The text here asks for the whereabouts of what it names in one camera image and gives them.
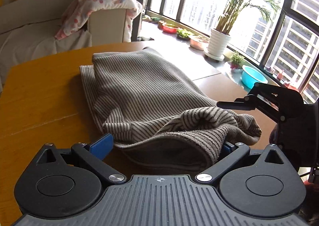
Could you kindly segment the grey covered sofa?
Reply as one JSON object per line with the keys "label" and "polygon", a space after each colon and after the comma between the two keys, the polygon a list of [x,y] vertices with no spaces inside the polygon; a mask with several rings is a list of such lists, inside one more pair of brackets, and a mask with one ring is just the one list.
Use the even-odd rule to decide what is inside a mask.
{"label": "grey covered sofa", "polygon": [[69,50],[124,40],[125,10],[93,12],[88,22],[57,40],[62,15],[73,0],[17,0],[1,7],[1,85],[11,67]]}

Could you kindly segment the floral pink blanket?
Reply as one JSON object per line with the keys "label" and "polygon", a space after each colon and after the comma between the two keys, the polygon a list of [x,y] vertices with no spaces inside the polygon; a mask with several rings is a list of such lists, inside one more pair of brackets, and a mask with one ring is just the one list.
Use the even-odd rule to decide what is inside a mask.
{"label": "floral pink blanket", "polygon": [[142,4],[137,0],[73,0],[62,15],[62,26],[55,38],[62,40],[77,32],[95,12],[124,10],[123,42],[130,42],[133,20],[141,13],[142,9]]}

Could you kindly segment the white ribbed plant pot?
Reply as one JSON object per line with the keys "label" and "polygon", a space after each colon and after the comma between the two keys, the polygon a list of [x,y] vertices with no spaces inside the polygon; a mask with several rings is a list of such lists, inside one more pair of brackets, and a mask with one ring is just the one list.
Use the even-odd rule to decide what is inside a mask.
{"label": "white ribbed plant pot", "polygon": [[204,53],[209,58],[216,61],[224,60],[224,50],[226,49],[228,42],[231,37],[229,35],[225,35],[216,29],[211,29],[211,35],[209,38],[209,44]]}

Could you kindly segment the striped knit garment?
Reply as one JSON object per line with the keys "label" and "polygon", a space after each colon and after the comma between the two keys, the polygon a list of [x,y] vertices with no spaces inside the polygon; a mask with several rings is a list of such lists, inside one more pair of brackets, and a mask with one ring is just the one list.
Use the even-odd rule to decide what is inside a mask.
{"label": "striped knit garment", "polygon": [[151,48],[96,53],[80,74],[97,128],[140,166],[199,173],[218,161],[225,142],[251,146],[261,137],[252,115],[219,108]]}

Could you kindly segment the small red flower pot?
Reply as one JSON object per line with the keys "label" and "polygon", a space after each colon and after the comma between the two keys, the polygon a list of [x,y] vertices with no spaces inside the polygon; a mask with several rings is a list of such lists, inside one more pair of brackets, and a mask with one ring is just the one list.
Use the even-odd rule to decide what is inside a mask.
{"label": "small red flower pot", "polygon": [[231,69],[241,69],[242,65],[244,63],[244,57],[243,55],[240,55],[239,53],[234,53],[230,58],[230,68]]}

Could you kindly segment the red plant bowl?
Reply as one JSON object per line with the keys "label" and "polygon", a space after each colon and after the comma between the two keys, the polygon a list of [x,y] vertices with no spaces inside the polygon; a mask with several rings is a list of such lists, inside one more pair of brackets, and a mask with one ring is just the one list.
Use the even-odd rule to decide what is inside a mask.
{"label": "red plant bowl", "polygon": [[163,23],[162,27],[164,32],[170,33],[170,34],[176,34],[179,29],[179,27],[177,27],[176,25],[169,24],[169,23]]}

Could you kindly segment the pink plant pot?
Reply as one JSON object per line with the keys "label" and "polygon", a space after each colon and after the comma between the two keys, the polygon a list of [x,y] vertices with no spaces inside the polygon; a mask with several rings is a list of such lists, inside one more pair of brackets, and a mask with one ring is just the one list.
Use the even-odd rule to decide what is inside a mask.
{"label": "pink plant pot", "polygon": [[190,38],[190,46],[197,50],[203,51],[208,47],[209,41],[202,36],[191,35]]}

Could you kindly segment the teal plastic basin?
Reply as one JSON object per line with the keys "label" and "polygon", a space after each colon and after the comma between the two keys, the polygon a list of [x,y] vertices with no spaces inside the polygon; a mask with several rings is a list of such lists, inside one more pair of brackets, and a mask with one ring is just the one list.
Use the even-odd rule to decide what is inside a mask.
{"label": "teal plastic basin", "polygon": [[242,70],[242,83],[249,89],[252,89],[255,83],[268,83],[266,77],[258,70],[246,65],[242,66]]}

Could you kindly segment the green plant tray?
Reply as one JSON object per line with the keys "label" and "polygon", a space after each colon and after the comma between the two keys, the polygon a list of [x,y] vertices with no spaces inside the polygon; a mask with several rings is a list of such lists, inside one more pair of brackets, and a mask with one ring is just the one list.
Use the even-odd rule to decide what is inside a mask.
{"label": "green plant tray", "polygon": [[176,31],[177,38],[184,41],[190,40],[190,36],[193,35],[194,34],[191,31],[188,31],[187,29],[178,28]]}

